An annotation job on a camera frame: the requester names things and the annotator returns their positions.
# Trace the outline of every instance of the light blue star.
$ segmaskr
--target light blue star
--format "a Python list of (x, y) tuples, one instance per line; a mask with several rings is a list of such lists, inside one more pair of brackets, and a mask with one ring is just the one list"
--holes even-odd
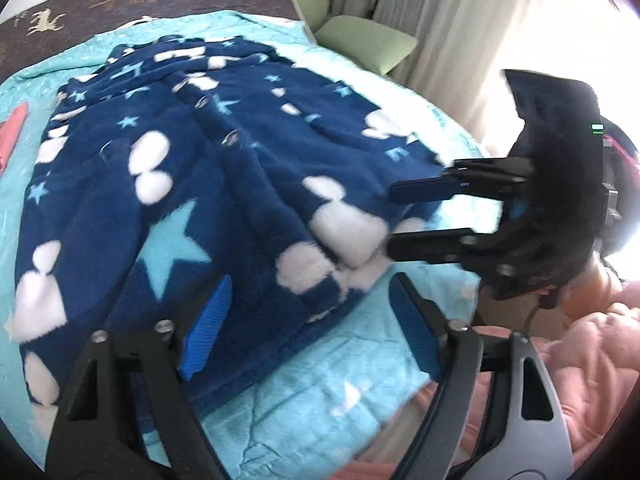
[(124, 130), (127, 126), (138, 126), (139, 117), (126, 116), (120, 122), (116, 123), (120, 125), (120, 129)]
[(202, 247), (185, 234), (195, 205), (195, 200), (189, 200), (153, 225), (138, 254), (137, 261), (144, 262), (149, 284), (158, 301), (164, 295), (177, 260), (201, 264), (211, 261)]
[(27, 197), (27, 200), (33, 200), (37, 205), (40, 205), (40, 199), (48, 194), (49, 191), (44, 189), (44, 182), (41, 182), (37, 186), (34, 185), (29, 188), (29, 196)]
[(133, 90), (129, 90), (128, 92), (125, 92), (124, 98), (129, 99), (133, 94), (137, 94), (138, 92), (149, 92), (149, 90), (151, 90), (151, 87), (149, 86), (141, 86), (140, 88), (134, 88)]
[(351, 91), (351, 88), (349, 88), (348, 86), (340, 86), (336, 88), (334, 92), (338, 92), (338, 94), (340, 94), (342, 97), (347, 97), (353, 94), (353, 91)]
[(125, 66), (122, 67), (122, 69), (119, 72), (116, 72), (115, 74), (113, 74), (109, 79), (116, 79), (117, 77), (120, 77), (121, 75), (128, 74), (130, 72), (133, 72), (134, 76), (139, 76), (140, 75), (140, 67), (142, 66), (143, 63), (144, 63), (144, 61), (140, 61), (140, 62), (137, 62), (136, 64), (133, 64), (133, 65), (125, 65)]
[(387, 150), (385, 153), (386, 153), (389, 157), (391, 157), (391, 159), (392, 159), (394, 162), (397, 162), (398, 160), (400, 160), (400, 158), (401, 158), (402, 156), (407, 156), (407, 155), (409, 155), (409, 152), (408, 152), (406, 149), (404, 149), (404, 148), (400, 148), (400, 147), (398, 147), (398, 148), (394, 148), (394, 149), (392, 149), (392, 150)]
[(239, 100), (238, 101), (221, 101), (218, 94), (213, 94), (213, 101), (216, 103), (216, 108), (218, 109), (218, 111), (223, 115), (231, 115), (231, 110), (229, 110), (229, 107), (231, 105), (235, 105), (236, 103), (240, 102)]
[(86, 92), (79, 92), (78, 90), (74, 90), (73, 92), (71, 92), (71, 95), (69, 97), (72, 97), (76, 103), (79, 101), (84, 101), (84, 99), (86, 98)]

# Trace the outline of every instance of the pillow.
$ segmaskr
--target pillow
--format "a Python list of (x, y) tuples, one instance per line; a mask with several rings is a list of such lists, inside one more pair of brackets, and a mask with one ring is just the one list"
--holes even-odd
[(329, 13), (330, 0), (296, 0), (296, 3), (312, 32), (322, 27)]
[(379, 75), (390, 72), (418, 43), (404, 32), (355, 16), (331, 18), (315, 37), (320, 45)]

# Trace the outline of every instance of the navy blue fleece blanket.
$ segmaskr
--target navy blue fleece blanket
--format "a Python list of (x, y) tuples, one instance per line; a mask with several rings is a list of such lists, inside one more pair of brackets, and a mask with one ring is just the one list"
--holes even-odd
[(437, 206), (386, 197), (442, 169), (413, 132), (241, 37), (118, 46), (58, 99), (6, 325), (43, 406), (93, 331), (148, 330), (214, 272), (232, 305), (185, 388), (200, 412), (220, 405), (342, 319), (388, 266), (388, 235)]

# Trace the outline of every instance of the cable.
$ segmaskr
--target cable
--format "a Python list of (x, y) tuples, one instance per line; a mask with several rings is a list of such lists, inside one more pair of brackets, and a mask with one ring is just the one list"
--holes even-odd
[(529, 329), (531, 328), (531, 322), (533, 321), (533, 318), (536, 317), (536, 314), (538, 313), (538, 310), (540, 309), (540, 304), (536, 303), (536, 306), (534, 306), (531, 309), (531, 312), (529, 312), (529, 315), (527, 316), (527, 319), (524, 320), (524, 323), (522, 325), (522, 331), (529, 335)]

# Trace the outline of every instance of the light blue quilt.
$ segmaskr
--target light blue quilt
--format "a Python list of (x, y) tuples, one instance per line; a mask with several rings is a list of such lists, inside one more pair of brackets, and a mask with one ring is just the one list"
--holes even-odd
[[(300, 22), (231, 11), (156, 20), (95, 36), (24, 69), (0, 86), (0, 120), (27, 100), (25, 122), (8, 169), (0, 178), (0, 320), (13, 310), (14, 265), (24, 189), (31, 177), (40, 136), (55, 106), (57, 88), (106, 62), (111, 49), (179, 33), (221, 38), (242, 35), (273, 45), (292, 59), (333, 80), (343, 80), (385, 112), (447, 164), (483, 156), (462, 127), (415, 93), (311, 43)], [(426, 228), (462, 226), (487, 232), (495, 227), (497, 204), (459, 196), (444, 203)], [(449, 317), (470, 319), (475, 275), (456, 266), (397, 264), (359, 306), (322, 340), (275, 373), (245, 390), (202, 421), (232, 478), (325, 478), (347, 463), (427, 379), (411, 357), (388, 305), (389, 277), (404, 270), (425, 297)], [(40, 465), (46, 453), (47, 421), (34, 416), (22, 377), (18, 345), (0, 330), (0, 417), (18, 443)], [(156, 434), (145, 436), (150, 455), (164, 462)]]

